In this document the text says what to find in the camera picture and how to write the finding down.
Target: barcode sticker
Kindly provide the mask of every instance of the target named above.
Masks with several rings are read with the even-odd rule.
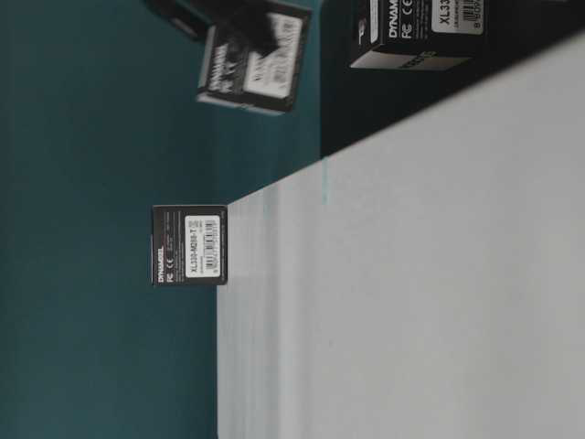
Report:
[[[303,21],[295,16],[269,14],[279,48],[267,57],[251,52],[244,90],[284,99],[291,94]]]
[[[221,275],[219,216],[185,217],[186,277]]]
[[[432,30],[447,34],[482,35],[484,0],[432,0]]]

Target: white surface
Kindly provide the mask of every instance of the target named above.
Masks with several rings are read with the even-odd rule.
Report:
[[[584,52],[230,206],[219,439],[585,437]]]

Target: dynamixel box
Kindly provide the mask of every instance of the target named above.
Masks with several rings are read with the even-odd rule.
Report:
[[[266,57],[224,27],[207,35],[197,100],[280,114],[294,105],[311,11],[268,2],[279,48]]]
[[[484,51],[489,0],[354,0],[351,67],[446,70]]]
[[[153,285],[222,285],[228,281],[228,209],[154,206]]]

